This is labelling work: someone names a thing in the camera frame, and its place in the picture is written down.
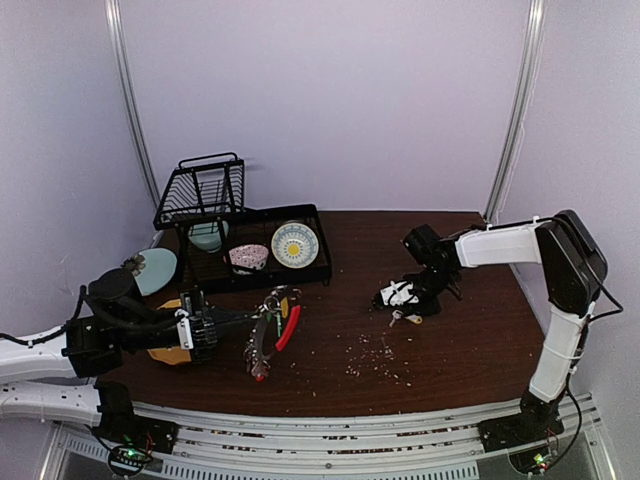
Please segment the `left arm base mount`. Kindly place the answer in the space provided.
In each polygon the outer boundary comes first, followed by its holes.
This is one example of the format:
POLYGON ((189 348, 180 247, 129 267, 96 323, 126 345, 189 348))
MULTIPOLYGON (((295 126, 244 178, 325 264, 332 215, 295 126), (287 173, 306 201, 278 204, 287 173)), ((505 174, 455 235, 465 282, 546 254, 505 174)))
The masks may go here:
POLYGON ((92 436, 107 450, 107 465, 117 476, 130 478, 154 462, 154 453, 173 452, 179 425, 134 412, 126 386, 99 382, 99 423, 89 426, 92 436))

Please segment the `red handled keyring with keys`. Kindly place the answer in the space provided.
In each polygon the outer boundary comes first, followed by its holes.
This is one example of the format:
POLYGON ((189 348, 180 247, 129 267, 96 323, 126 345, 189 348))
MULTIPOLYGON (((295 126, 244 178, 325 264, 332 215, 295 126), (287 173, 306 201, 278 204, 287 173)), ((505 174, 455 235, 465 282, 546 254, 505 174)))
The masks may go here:
POLYGON ((272 290, 256 308, 260 315, 245 343, 243 358, 247 373, 257 382, 264 381, 270 371, 270 361, 291 341, 299 323, 302 291, 293 286, 272 290), (282 335, 277 336, 275 314, 280 313, 282 335))

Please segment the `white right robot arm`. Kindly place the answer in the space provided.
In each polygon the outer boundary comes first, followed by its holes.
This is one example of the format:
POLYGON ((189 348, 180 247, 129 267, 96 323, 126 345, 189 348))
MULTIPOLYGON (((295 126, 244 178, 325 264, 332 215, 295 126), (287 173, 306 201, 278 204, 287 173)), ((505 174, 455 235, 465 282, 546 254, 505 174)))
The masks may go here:
POLYGON ((513 419, 519 440, 535 440, 551 424, 548 409, 564 394, 580 362, 584 337, 605 292, 608 262, 578 213, 561 210, 511 224, 474 225, 447 236, 428 225, 412 230, 403 244, 420 271, 380 290, 383 306, 409 315, 429 315, 444 291, 457 293, 464 270, 506 265, 523 282, 537 275, 538 287, 526 293, 545 322, 537 367, 513 419))

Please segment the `green tagged key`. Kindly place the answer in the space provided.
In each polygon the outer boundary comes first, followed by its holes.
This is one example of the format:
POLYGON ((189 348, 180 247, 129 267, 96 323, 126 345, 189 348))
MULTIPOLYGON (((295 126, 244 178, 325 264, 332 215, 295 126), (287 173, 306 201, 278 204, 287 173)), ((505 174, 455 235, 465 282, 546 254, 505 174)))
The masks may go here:
POLYGON ((277 329, 277 336, 278 336, 278 338, 280 338, 281 335, 282 335, 282 323, 281 323, 282 320, 281 320, 280 313, 276 313, 274 318, 275 318, 275 324, 276 324, 276 329, 277 329))

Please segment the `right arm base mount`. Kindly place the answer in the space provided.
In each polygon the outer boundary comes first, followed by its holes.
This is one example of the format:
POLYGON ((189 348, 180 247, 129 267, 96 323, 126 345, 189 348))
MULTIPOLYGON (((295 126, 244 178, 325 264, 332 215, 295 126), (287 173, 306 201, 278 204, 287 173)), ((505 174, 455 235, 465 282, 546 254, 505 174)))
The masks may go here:
POLYGON ((528 477, 543 476, 558 465, 573 449, 583 426, 583 413, 569 383, 559 397, 545 403, 526 391, 519 404, 519 412, 481 421, 478 433, 485 453, 521 447, 545 441, 544 446, 532 447, 509 455, 511 466, 528 477), (571 439, 561 445, 559 435, 565 432, 559 405, 568 397, 575 407, 577 426, 571 439))

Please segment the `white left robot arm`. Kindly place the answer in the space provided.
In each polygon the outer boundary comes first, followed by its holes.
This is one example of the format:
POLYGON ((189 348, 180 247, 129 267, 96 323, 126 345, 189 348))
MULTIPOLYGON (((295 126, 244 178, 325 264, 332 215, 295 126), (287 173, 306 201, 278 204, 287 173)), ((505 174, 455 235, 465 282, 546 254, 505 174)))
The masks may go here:
POLYGON ((152 309, 131 273, 111 270, 81 286, 74 312, 62 325, 23 337, 2 334, 1 416, 106 428, 121 443, 133 444, 144 424, 128 388, 100 376, 139 351, 178 351, 203 363, 225 334, 247 324, 254 327, 249 357, 258 361, 264 309, 225 310, 194 294, 177 307, 152 309))

